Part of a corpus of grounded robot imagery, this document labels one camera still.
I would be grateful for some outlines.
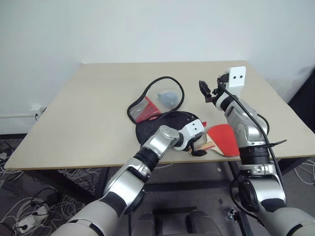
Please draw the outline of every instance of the floor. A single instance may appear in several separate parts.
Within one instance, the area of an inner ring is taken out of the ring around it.
[[[299,170],[306,181],[312,181],[311,175]],[[222,180],[231,179],[229,167],[226,163],[190,163],[174,164],[161,169],[155,169],[148,183],[194,181],[194,180]],[[315,216],[315,186],[302,183],[294,171],[284,176],[287,203],[290,207],[300,208],[312,216]],[[17,182],[23,188],[19,197],[9,197],[0,191],[0,219],[20,199],[33,196],[38,190],[45,187],[42,183],[34,181],[24,174]],[[218,225],[225,236],[241,236],[239,226],[230,220],[227,211],[233,205],[227,188],[206,190],[190,190],[175,192],[148,193],[140,208],[132,214],[131,224],[134,225],[142,214],[152,212],[154,209],[196,207],[206,212]],[[165,215],[163,217],[163,233],[184,233],[185,217],[187,213]],[[268,236],[268,232],[255,220],[249,219],[254,235]],[[120,219],[116,236],[127,236],[127,216]],[[10,235],[4,227],[0,227],[0,235]],[[33,236],[48,235],[47,232],[36,231]]]

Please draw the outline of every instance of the table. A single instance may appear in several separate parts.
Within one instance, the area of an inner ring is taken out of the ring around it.
[[[162,62],[82,64],[47,107],[6,164],[7,169],[26,170],[37,177],[54,179],[65,191],[88,196],[54,169],[119,166],[138,150],[135,125],[126,115],[152,80],[161,76],[177,79],[184,88],[180,110],[196,114],[208,127],[226,123],[223,112],[206,104],[198,81],[216,88],[217,77],[229,67],[246,66],[241,98],[265,116],[270,123],[271,142],[287,139],[274,147],[277,158],[315,156],[315,135],[277,95],[272,87],[247,62]],[[161,163],[235,161],[208,152],[192,157],[187,152],[170,150]]]

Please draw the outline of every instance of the table leg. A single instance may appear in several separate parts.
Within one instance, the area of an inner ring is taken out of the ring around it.
[[[92,193],[69,180],[57,170],[32,170],[25,171],[25,173],[85,204],[88,204],[97,199],[97,197]]]
[[[307,159],[309,159],[309,157],[281,159],[280,161],[278,161],[278,165],[281,173],[285,175],[297,166],[301,165]]]

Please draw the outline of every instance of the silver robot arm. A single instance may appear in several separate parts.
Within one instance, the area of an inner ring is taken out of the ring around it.
[[[162,125],[141,149],[123,165],[107,183],[104,196],[86,205],[53,236],[112,236],[119,217],[132,213],[145,195],[144,184],[165,152],[174,147],[185,150],[195,138],[204,133],[199,119],[182,130]]]
[[[213,102],[224,111],[228,124],[233,128],[240,151],[241,166],[239,196],[242,206],[254,213],[273,236],[313,236],[315,218],[306,212],[286,206],[286,199],[276,166],[269,160],[268,144],[261,130],[267,133],[267,123],[246,102],[238,100],[244,87],[246,68],[233,67],[218,78],[218,88],[212,97],[207,84],[199,82],[206,102]],[[245,113],[234,97],[260,125]]]

